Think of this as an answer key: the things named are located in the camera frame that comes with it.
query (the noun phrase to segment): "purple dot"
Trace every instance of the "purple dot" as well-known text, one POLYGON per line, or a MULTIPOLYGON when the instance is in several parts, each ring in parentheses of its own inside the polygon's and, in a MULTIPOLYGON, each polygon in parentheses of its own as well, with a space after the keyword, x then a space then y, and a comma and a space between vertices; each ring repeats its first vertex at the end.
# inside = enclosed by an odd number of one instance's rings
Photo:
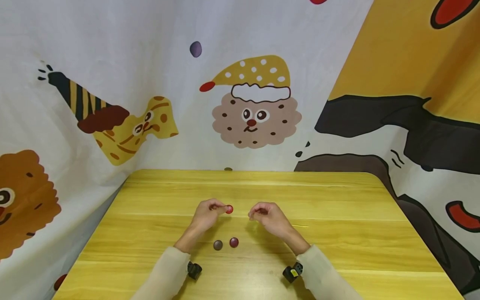
POLYGON ((199 41, 193 42, 190 45, 190 53, 193 55, 193 57, 200 56, 200 54, 202 53, 202 45, 199 41))

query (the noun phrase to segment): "person's left hand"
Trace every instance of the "person's left hand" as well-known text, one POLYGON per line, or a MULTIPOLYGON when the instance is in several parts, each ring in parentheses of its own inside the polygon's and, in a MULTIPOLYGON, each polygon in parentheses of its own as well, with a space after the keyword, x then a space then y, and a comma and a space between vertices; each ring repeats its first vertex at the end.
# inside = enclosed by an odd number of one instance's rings
POLYGON ((227 210, 228 207, 215 198, 204 200, 198 204, 190 228, 203 234, 215 224, 218 216, 227 210))

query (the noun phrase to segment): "yellow polka dot hat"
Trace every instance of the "yellow polka dot hat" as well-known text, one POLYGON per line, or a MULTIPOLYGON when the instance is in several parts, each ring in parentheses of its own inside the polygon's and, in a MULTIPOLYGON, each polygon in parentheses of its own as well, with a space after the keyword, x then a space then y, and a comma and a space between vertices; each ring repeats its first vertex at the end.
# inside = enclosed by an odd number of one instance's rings
POLYGON ((200 86, 200 91, 207 92, 215 85, 236 84, 290 87, 290 73, 285 61, 277 55, 252 57, 229 65, 212 81, 200 86))

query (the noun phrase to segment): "santa hat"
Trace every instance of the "santa hat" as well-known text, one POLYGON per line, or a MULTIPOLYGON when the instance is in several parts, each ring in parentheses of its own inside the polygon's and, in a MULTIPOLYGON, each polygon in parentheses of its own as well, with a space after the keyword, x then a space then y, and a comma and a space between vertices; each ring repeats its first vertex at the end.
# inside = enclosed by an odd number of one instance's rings
POLYGON ((276 55, 239 60, 200 86, 200 92, 207 92, 215 85, 232 85, 232 95, 245 101, 277 101, 290 97, 290 73, 285 61, 276 55))

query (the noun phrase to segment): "forearm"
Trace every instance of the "forearm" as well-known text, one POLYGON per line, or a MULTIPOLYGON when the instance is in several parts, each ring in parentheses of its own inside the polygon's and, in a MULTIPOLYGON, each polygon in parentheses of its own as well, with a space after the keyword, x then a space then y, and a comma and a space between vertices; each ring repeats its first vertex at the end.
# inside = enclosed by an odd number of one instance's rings
POLYGON ((362 297, 333 268, 315 245, 297 257, 303 265, 305 287, 317 300, 361 300, 362 297))
POLYGON ((200 236, 201 233, 189 227, 174 247, 165 250, 131 300, 170 300, 178 294, 187 277, 190 252, 200 236))

